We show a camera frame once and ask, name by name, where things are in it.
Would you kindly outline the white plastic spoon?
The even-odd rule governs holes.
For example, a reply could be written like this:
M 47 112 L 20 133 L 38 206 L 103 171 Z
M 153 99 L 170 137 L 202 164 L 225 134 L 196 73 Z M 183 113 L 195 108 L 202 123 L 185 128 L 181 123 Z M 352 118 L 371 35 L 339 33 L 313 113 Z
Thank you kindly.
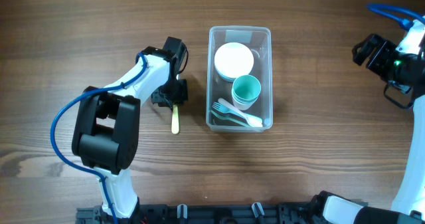
M 224 100 L 223 98 L 219 98 L 218 102 L 215 102 L 213 104 L 214 108 L 216 108 L 218 111 L 225 113 L 225 114 L 235 114 L 243 119 L 246 120 L 247 124 L 250 125 L 251 127 L 262 127 L 262 119 L 257 117 L 257 116 L 253 116 L 251 114 L 246 114 L 242 111 L 240 111 L 239 109 L 237 109 L 235 106 L 233 106 L 232 104 L 230 104 L 229 102 L 227 102 L 226 100 Z

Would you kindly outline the green plastic cup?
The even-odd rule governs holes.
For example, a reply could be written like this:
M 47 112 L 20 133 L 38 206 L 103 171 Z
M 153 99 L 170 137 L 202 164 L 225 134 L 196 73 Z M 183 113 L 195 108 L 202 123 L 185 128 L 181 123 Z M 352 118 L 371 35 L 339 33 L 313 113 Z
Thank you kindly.
M 232 96 L 242 102 L 258 99 L 262 91 L 260 81 L 252 75 L 242 75 L 235 79 L 232 84 Z

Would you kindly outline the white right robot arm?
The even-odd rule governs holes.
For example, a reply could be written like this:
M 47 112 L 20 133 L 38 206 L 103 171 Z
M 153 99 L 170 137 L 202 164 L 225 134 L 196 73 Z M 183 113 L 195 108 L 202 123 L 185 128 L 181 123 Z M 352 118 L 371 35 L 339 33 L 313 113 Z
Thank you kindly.
M 400 187 L 389 209 L 361 205 L 323 191 L 309 206 L 310 215 L 328 223 L 423 223 L 424 222 L 424 16 L 403 20 L 406 33 L 395 44 L 378 34 L 369 35 L 353 48 L 353 61 L 365 65 L 385 83 L 409 100 L 401 104 L 386 99 L 413 115 L 411 143 Z

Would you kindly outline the light blue plastic fork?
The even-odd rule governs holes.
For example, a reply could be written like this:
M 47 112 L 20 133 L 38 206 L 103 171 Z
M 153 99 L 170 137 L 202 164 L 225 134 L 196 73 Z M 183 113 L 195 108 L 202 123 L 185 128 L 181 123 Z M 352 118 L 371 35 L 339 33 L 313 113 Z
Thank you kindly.
M 262 126 L 262 119 L 250 114 L 245 114 L 242 111 L 237 110 L 236 108 L 229 108 L 228 106 L 225 106 L 221 103 L 215 102 L 212 107 L 216 110 L 218 110 L 219 112 L 222 112 L 224 114 L 234 114 L 240 118 L 243 118 L 247 121 L 247 123 L 250 126 Z

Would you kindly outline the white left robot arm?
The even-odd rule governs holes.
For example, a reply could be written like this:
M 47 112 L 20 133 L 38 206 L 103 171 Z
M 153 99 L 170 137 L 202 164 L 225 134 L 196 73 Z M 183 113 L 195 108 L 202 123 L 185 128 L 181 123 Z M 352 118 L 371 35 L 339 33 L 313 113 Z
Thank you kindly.
M 140 108 L 150 100 L 174 110 L 188 100 L 187 82 L 178 78 L 188 58 L 183 41 L 168 37 L 162 48 L 138 53 L 135 66 L 106 91 L 93 86 L 83 91 L 72 152 L 99 173 L 103 202 L 79 208 L 77 223 L 141 223 L 129 169 L 139 142 Z

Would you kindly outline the blue plastic cup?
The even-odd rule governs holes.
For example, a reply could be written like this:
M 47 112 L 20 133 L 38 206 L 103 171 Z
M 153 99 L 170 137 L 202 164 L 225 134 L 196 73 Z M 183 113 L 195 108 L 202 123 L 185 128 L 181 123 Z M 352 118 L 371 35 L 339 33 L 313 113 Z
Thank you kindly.
M 257 98 L 253 99 L 249 102 L 242 102 L 242 101 L 239 101 L 238 99 L 236 99 L 234 96 L 232 97 L 233 105 L 241 111 L 248 110 L 256 101 L 257 101 Z

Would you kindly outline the yellow plastic fork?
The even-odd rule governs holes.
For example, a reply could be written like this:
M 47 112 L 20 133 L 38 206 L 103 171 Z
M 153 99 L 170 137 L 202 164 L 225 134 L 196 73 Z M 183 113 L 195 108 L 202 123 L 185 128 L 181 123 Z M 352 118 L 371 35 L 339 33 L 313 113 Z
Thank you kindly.
M 173 134 L 178 134 L 180 132 L 179 108 L 176 104 L 174 104 L 172 108 L 171 132 Z

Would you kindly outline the light green plastic fork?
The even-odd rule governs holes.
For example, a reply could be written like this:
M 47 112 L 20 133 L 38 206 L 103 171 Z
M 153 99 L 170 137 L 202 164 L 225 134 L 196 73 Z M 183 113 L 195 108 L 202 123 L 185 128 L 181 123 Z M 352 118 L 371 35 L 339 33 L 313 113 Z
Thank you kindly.
M 244 126 L 244 127 L 250 127 L 250 125 L 248 125 L 247 123 L 241 122 L 239 120 L 236 120 L 234 118 L 231 118 L 230 116 L 222 116 L 218 113 L 216 113 L 215 111 L 211 110 L 210 113 L 215 116 L 216 118 L 220 119 L 220 120 L 225 120 L 225 121 L 229 121 L 229 122 L 233 122 L 235 124 L 238 124 L 240 126 Z

